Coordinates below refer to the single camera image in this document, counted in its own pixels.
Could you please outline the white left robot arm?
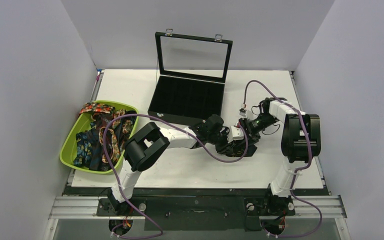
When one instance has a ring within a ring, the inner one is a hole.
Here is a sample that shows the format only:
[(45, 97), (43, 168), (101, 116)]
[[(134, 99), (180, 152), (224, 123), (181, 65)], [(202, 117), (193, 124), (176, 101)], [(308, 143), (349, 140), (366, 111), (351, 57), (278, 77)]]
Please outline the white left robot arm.
[(116, 184), (108, 194), (109, 208), (116, 215), (123, 215), (129, 209), (129, 199), (141, 173), (151, 168), (167, 149), (204, 148), (207, 143), (216, 147), (219, 154), (244, 158), (251, 145), (244, 127), (224, 126), (223, 119), (213, 114), (194, 125), (179, 128), (167, 123), (168, 128), (156, 125), (157, 117), (137, 131), (124, 144), (124, 160), (120, 171), (115, 171)]

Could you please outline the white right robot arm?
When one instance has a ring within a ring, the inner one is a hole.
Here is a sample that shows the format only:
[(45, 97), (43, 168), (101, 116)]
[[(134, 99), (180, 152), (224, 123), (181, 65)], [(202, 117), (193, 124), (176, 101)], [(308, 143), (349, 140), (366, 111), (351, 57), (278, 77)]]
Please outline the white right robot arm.
[(294, 189), (295, 181), (308, 169), (314, 157), (321, 152), (321, 119), (296, 109), (285, 98), (265, 98), (255, 119), (247, 117), (245, 109), (240, 110), (242, 118), (238, 123), (244, 128), (246, 136), (258, 141), (260, 132), (280, 122), (283, 124), (280, 148), (285, 159), (269, 184), (271, 194), (262, 199), (263, 209), (274, 214), (282, 207), (280, 198), (288, 198)]

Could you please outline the black gold floral tie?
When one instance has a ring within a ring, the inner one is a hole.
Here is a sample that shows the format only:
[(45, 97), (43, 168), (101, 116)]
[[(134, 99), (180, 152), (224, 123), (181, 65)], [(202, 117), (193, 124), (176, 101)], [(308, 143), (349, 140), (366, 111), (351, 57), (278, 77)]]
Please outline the black gold floral tie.
[(245, 154), (245, 157), (252, 157), (257, 149), (258, 147), (255, 144), (248, 143), (248, 145), (246, 145), (244, 140), (236, 140), (230, 143), (226, 155), (228, 157), (241, 157)]

